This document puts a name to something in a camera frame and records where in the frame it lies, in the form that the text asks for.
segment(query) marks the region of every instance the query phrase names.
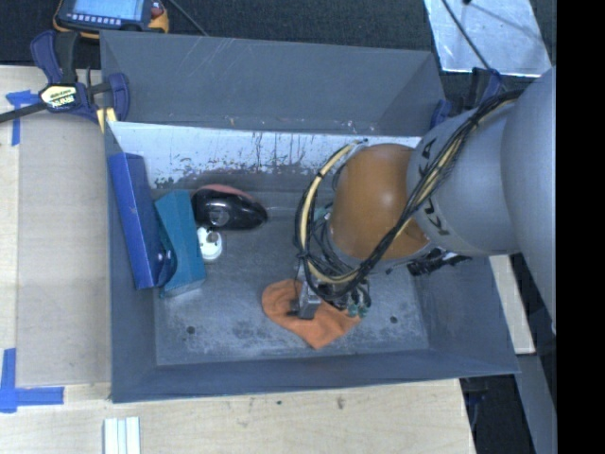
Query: black computer mouse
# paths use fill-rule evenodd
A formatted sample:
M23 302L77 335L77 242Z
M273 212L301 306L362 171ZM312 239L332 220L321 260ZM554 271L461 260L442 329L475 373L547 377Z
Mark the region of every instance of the black computer mouse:
M254 229L268 219L267 210L252 195L218 183L197 190L191 204L198 225L214 229Z

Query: cable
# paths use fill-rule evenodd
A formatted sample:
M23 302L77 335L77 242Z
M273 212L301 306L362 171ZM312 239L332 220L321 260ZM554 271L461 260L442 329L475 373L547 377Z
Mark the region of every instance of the cable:
M450 14L450 17L452 17L452 20L454 20L454 23L458 27L458 30L460 31L460 33L462 34L462 36L464 37L464 39L466 40L466 42L468 43L468 45L471 46L471 48L473 49L473 52L475 52L476 56L483 63L483 65L485 66L485 68L486 69L493 69L488 64L488 62L485 60L485 58L481 55L481 53L479 52L479 49L477 49L476 46L475 46L475 44L473 44L473 41L471 40L471 38L469 37L469 35L466 33L466 30L464 30L464 27L462 26L462 24L458 20L458 17L452 11L452 8L449 6L449 4L447 3L447 1L446 0L441 0L441 1L443 2L443 5L445 6L445 9L447 10L447 12Z
M193 25L197 30L199 30L199 32L201 33L201 35L204 35L206 37L210 37L208 32L206 32L194 19L191 15L189 15L177 2L175 2L174 0L167 0L168 2L170 2L180 13L183 17L185 17L190 23L191 25Z

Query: orange cloth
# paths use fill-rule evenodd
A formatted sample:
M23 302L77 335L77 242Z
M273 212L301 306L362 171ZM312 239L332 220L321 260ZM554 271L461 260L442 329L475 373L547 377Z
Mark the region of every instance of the orange cloth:
M346 311L340 311L325 301L321 301L313 320L289 316L290 303L298 299L302 285L293 279L269 285L263 291L263 309L274 322L296 333L313 348L320 349L340 338L361 321L358 316L351 318Z

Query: wire bundle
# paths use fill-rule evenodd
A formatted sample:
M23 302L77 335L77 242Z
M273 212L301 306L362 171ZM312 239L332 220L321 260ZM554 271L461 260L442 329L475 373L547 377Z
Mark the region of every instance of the wire bundle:
M360 288L365 289L368 274L380 261L393 240L406 229L414 213L445 181L472 132L490 114L516 100L521 93L522 91L510 91L487 99L454 131L409 194L406 206L395 225L383 236L371 254L355 268L337 259L336 254L331 251L329 243L325 241L325 218L320 218L319 221L314 219L321 181L328 171L360 142L354 141L334 153L305 190L295 217L299 258L309 287L321 298L330 302L341 302L347 295L357 296ZM320 237L317 237L318 227L321 228ZM312 252L314 238L320 246L321 254ZM368 296L365 301L368 303L369 293L366 290L365 292Z

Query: black carpet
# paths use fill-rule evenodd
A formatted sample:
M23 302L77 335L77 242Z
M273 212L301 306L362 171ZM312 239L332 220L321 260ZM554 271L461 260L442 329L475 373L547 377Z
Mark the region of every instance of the black carpet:
M198 34L175 8L166 3L171 32ZM176 0L208 34L320 44L359 45L434 50L423 0ZM557 62L557 0L530 0L546 50ZM0 63L31 65L29 43L52 27L58 0L0 0ZM76 55L80 68L99 68L98 46L82 42ZM463 105L469 75L442 75L447 97ZM507 78L510 89L530 79ZM535 291L524 291L531 303ZM556 371L552 351L546 356ZM461 380L469 399L479 454L531 454L527 423L512 376Z

